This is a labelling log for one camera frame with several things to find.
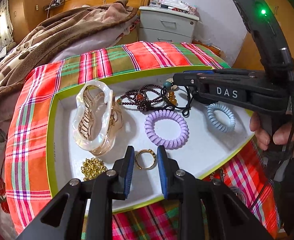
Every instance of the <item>purple spiral hair tie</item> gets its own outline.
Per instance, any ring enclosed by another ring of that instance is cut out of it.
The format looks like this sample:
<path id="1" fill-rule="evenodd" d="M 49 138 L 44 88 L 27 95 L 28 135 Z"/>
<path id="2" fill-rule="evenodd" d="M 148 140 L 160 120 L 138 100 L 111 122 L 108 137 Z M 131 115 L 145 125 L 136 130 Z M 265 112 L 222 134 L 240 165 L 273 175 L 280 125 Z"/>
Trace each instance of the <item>purple spiral hair tie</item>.
<path id="1" fill-rule="evenodd" d="M 172 119 L 180 125 L 181 132 L 176 139 L 165 140 L 156 135 L 153 129 L 154 121 L 161 117 Z M 174 149 L 184 144 L 184 142 L 187 140 L 189 129 L 185 119 L 181 115 L 170 110 L 159 110 L 148 114 L 148 116 L 146 117 L 145 132 L 148 138 L 157 146 L 163 145 L 165 149 Z"/>

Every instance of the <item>drawer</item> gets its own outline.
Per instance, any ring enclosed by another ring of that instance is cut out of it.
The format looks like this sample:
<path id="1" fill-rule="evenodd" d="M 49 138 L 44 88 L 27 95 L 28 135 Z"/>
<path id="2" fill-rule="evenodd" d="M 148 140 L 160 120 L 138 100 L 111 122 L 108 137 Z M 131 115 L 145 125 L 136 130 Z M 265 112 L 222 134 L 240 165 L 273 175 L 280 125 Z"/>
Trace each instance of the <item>drawer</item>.
<path id="1" fill-rule="evenodd" d="M 192 37 L 197 21 L 177 15 L 142 11 L 140 27 Z"/>
<path id="2" fill-rule="evenodd" d="M 139 41 L 147 41 L 147 42 L 191 42 L 190 37 L 186 37 L 176 33 L 164 32 L 160 30 L 152 30 L 146 28 L 139 28 Z"/>

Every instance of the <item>wooden wardrobe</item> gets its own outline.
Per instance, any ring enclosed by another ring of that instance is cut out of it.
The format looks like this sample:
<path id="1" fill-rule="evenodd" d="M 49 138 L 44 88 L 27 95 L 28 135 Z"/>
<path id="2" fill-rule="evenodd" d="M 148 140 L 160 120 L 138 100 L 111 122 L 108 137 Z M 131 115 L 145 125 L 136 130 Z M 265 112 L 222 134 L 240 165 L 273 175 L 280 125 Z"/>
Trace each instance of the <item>wooden wardrobe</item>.
<path id="1" fill-rule="evenodd" d="M 288 0 L 265 0 L 273 11 L 278 23 L 286 37 L 290 52 L 294 58 L 294 8 Z M 258 49 L 250 33 L 247 33 L 240 53 L 233 68 L 263 70 L 260 63 Z"/>
<path id="2" fill-rule="evenodd" d="M 46 20 L 47 12 L 43 11 L 45 5 L 52 0 L 8 0 L 9 15 L 13 24 L 14 41 L 18 44 L 39 23 Z"/>

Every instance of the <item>blue gripper pad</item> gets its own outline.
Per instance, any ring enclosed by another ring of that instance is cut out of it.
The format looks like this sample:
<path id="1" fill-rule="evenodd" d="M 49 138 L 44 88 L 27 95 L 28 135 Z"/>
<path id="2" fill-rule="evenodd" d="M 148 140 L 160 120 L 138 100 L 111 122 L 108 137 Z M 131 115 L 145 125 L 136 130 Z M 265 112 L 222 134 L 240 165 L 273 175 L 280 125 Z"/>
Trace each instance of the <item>blue gripper pad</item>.
<path id="1" fill-rule="evenodd" d="M 212 70 L 186 70 L 183 73 L 192 73 L 192 74 L 197 74 L 197 73 L 202 73 L 202 74 L 214 74 L 214 71 Z"/>
<path id="2" fill-rule="evenodd" d="M 128 167 L 127 167 L 127 172 L 125 175 L 125 189 L 124 189 L 124 194 L 125 197 L 127 198 L 129 195 L 130 191 L 130 185 L 131 185 L 131 179 L 133 177 L 133 170 L 134 170 L 134 159 L 135 159 L 135 149 L 133 147 L 128 147 L 126 155 L 129 154 L 129 162 L 128 162 Z"/>
<path id="3" fill-rule="evenodd" d="M 160 184 L 161 184 L 161 191 L 163 193 L 163 197 L 166 199 L 168 197 L 168 178 L 166 175 L 164 163 L 163 163 L 163 154 L 166 154 L 166 151 L 163 147 L 157 148 L 157 163 L 159 169 L 159 177 L 160 177 Z"/>

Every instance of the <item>screw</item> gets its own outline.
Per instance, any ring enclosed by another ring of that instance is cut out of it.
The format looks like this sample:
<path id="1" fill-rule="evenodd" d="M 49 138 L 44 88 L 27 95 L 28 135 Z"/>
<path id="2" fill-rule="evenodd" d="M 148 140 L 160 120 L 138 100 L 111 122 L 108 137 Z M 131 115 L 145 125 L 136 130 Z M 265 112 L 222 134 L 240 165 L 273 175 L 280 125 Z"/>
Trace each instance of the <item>screw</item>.
<path id="1" fill-rule="evenodd" d="M 116 171 L 115 170 L 109 170 L 106 172 L 107 176 L 111 177 L 111 176 L 114 176 L 116 174 Z"/>
<path id="2" fill-rule="evenodd" d="M 216 185 L 216 186 L 220 186 L 220 185 L 221 185 L 221 180 L 220 180 L 220 179 L 216 179 L 216 178 L 214 178 L 214 179 L 212 180 L 212 183 L 213 183 L 214 185 Z"/>
<path id="3" fill-rule="evenodd" d="M 177 170 L 176 171 L 176 175 L 181 177 L 181 176 L 184 176 L 186 174 L 186 172 L 184 170 Z"/>
<path id="4" fill-rule="evenodd" d="M 71 179 L 71 181 L 69 181 L 69 185 L 72 186 L 76 186 L 79 183 L 79 179 Z"/>

